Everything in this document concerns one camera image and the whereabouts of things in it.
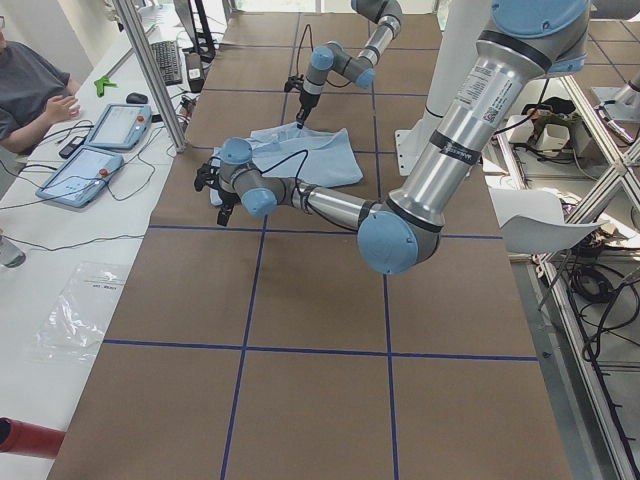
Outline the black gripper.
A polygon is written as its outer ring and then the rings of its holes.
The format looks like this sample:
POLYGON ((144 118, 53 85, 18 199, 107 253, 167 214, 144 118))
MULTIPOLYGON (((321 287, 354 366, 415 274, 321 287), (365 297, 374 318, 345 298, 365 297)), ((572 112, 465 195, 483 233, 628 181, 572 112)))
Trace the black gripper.
POLYGON ((227 226, 234 207, 238 203, 238 196, 222 188, 219 170, 218 158, 211 157, 197 169, 193 185, 196 192, 201 192, 205 188, 209 189, 210 203, 214 207, 219 207, 217 224, 227 226))
POLYGON ((290 76, 284 85, 286 93, 293 89, 299 91, 300 109, 296 115, 296 127, 302 129, 311 111, 320 99, 320 86, 307 80, 303 75, 290 76))

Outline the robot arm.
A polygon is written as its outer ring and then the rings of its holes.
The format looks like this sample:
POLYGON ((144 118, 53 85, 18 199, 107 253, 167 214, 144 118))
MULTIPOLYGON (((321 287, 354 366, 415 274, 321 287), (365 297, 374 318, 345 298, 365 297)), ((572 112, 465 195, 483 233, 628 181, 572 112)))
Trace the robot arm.
POLYGON ((223 143, 218 164, 200 168, 194 186, 217 192, 219 225, 228 223, 236 205, 258 218, 290 206, 354 231, 362 257, 374 270, 404 272, 436 252, 447 203, 523 87, 583 67, 589 11, 587 1, 492 2, 475 43, 474 65, 404 184, 383 202, 298 176, 271 177, 255 165, 250 144, 241 138, 223 143))
POLYGON ((348 53, 343 45, 335 40, 317 47, 313 46, 311 25, 303 30, 299 47, 306 34, 309 34, 311 54, 304 74, 290 76, 284 85, 286 93, 293 89, 299 91, 300 109, 295 125, 302 129, 312 110, 319 103, 324 85, 330 72, 336 72, 359 88, 368 89, 376 77, 375 67, 389 44, 398 37, 403 11, 395 0, 352 1, 351 8, 374 24, 374 30, 357 56, 348 53))

